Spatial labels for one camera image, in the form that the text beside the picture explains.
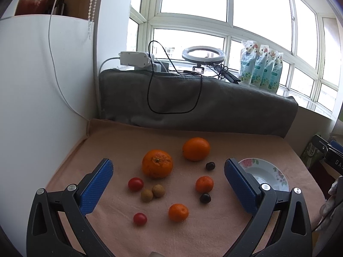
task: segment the white window frame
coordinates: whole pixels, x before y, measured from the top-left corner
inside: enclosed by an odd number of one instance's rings
[[[139,24],[137,51],[148,51],[148,44],[151,40],[153,40],[154,29],[183,30],[223,37],[224,52],[227,55],[225,65],[228,65],[229,63],[231,40],[255,40],[262,44],[268,44],[270,47],[278,50],[279,52],[283,52],[284,61],[290,64],[286,86],[280,85],[280,88],[284,91],[284,96],[291,96],[292,94],[295,94],[299,97],[302,97],[309,101],[307,107],[308,109],[314,111],[317,106],[318,108],[323,110],[329,117],[332,117],[332,112],[326,109],[323,105],[319,104],[317,101],[321,84],[325,84],[328,87],[338,91],[338,86],[323,79],[325,59],[323,17],[336,17],[334,15],[328,15],[326,13],[317,13],[305,0],[301,1],[304,2],[313,11],[316,17],[318,36],[316,68],[313,68],[307,62],[297,56],[298,24],[295,0],[289,0],[292,16],[291,51],[288,51],[287,49],[272,42],[271,40],[259,36],[253,32],[233,26],[233,0],[228,0],[227,22],[181,13],[161,12],[162,0],[142,0],[140,12],[137,12],[134,8],[130,7],[130,18]],[[300,71],[314,80],[310,97],[290,88],[293,79],[294,68],[298,68]]]

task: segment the plastic refill bag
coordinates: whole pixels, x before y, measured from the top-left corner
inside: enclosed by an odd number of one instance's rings
[[[277,51],[275,49],[268,49],[268,58],[263,71],[260,88],[268,90],[270,76],[274,67]]]
[[[282,60],[283,58],[283,53],[277,53],[276,59],[275,59],[275,63],[274,63],[274,67],[272,70],[272,73],[270,75],[270,81],[269,81],[269,85],[268,85],[268,91],[272,92],[272,93],[276,93],[279,83],[280,83],[280,77],[281,77],[281,73],[282,73]]]
[[[259,87],[262,80],[263,71],[265,70],[265,63],[268,58],[268,45],[261,45],[258,58],[255,62],[255,67],[251,76],[250,85]]]
[[[244,48],[241,50],[241,68],[238,78],[241,80],[240,84],[249,85],[260,44],[252,40],[242,41],[242,44]]]

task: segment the large orange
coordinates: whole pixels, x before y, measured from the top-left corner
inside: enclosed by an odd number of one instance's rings
[[[191,161],[203,160],[210,153],[210,144],[207,140],[195,137],[189,139],[182,147],[182,154]]]
[[[214,182],[209,176],[202,176],[197,179],[195,189],[200,193],[209,193],[213,189]]]
[[[168,176],[173,169],[172,157],[161,150],[147,152],[142,160],[143,173],[153,179],[161,179]]]
[[[171,205],[168,211],[170,220],[174,222],[184,221],[189,215],[188,208],[183,204]]]

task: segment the cherry tomato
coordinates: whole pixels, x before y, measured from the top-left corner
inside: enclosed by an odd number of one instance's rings
[[[141,212],[135,214],[133,216],[133,222],[137,225],[137,226],[143,226],[145,225],[145,223],[148,221],[147,217],[145,214],[142,214]]]
[[[131,191],[139,191],[143,188],[144,183],[140,178],[132,178],[128,182],[128,187]]]

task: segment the plate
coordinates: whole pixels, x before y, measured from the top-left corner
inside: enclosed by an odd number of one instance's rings
[[[259,158],[246,158],[239,164],[245,172],[252,174],[259,184],[267,183],[274,190],[289,191],[285,175],[270,162]]]

